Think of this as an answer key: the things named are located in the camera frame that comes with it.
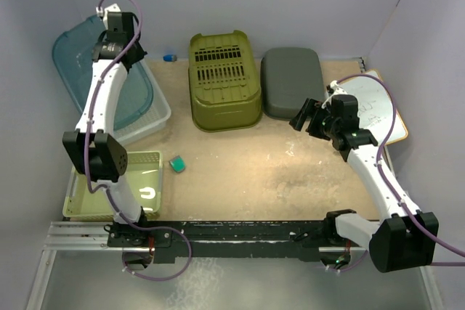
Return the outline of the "grey plastic tray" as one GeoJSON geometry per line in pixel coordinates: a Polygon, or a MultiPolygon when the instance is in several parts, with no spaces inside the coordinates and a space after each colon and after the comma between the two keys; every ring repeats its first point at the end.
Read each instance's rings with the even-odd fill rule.
{"type": "Polygon", "coordinates": [[[306,99],[325,98],[323,72],[318,54],[308,48],[278,47],[265,52],[260,78],[264,113],[291,120],[306,99]]]}

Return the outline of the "large olive green basket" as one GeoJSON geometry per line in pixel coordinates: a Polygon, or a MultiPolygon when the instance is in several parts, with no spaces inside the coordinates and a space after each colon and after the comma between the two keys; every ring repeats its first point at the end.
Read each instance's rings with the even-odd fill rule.
{"type": "Polygon", "coordinates": [[[260,77],[243,31],[193,36],[188,75],[192,119],[200,130],[244,129],[260,121],[260,77]]]}

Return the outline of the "white perforated plastic basket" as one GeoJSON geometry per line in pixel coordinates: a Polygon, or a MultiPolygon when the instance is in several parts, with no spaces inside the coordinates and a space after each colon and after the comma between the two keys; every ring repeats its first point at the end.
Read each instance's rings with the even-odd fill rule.
{"type": "Polygon", "coordinates": [[[166,127],[168,119],[171,117],[171,108],[159,86],[152,70],[144,59],[141,62],[142,68],[147,73],[149,81],[153,87],[153,101],[148,111],[127,127],[115,132],[116,140],[123,146],[127,146],[141,140],[166,127]]]}

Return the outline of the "light green plastic tray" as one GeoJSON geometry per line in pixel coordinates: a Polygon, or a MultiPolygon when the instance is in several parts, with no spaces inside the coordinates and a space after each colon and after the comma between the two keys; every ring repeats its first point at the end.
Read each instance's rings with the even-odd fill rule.
{"type": "MultiPolygon", "coordinates": [[[[162,155],[156,151],[129,152],[127,181],[147,219],[155,220],[161,207],[162,155]]],[[[110,221],[113,212],[102,191],[89,193],[86,177],[72,170],[62,209],[65,218],[76,221],[110,221]]]]}

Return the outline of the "blue transparent basket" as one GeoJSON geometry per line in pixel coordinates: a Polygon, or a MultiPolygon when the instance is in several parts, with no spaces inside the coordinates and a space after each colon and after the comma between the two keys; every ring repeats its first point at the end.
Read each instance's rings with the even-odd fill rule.
{"type": "MultiPolygon", "coordinates": [[[[74,105],[82,112],[92,82],[92,50],[104,31],[93,15],[62,33],[52,47],[52,59],[74,105]]],[[[123,129],[145,114],[153,102],[153,87],[142,65],[134,64],[118,99],[114,129],[123,129]]]]}

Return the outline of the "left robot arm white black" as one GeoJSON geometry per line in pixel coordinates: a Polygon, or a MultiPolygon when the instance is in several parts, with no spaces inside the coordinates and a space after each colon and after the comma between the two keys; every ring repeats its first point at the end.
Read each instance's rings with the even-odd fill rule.
{"type": "Polygon", "coordinates": [[[116,224],[127,224],[124,238],[133,246],[150,236],[142,224],[142,206],[136,201],[125,173],[128,155],[113,135],[120,93],[132,66],[146,55],[140,45],[141,17],[132,12],[99,12],[105,20],[92,50],[92,82],[83,113],[73,131],[62,136],[75,170],[85,176],[91,193],[102,190],[116,224]]]}

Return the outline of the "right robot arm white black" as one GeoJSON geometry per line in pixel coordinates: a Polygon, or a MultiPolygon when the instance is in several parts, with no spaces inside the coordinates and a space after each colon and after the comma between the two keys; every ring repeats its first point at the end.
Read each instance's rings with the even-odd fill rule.
{"type": "Polygon", "coordinates": [[[330,245],[345,240],[368,251],[380,272],[427,266],[432,263],[434,238],[439,221],[424,213],[403,191],[396,178],[383,167],[381,147],[368,129],[360,127],[356,97],[338,94],[328,108],[306,99],[290,121],[297,131],[328,140],[359,176],[379,212],[379,221],[369,221],[353,210],[333,211],[324,219],[323,237],[330,245]]]}

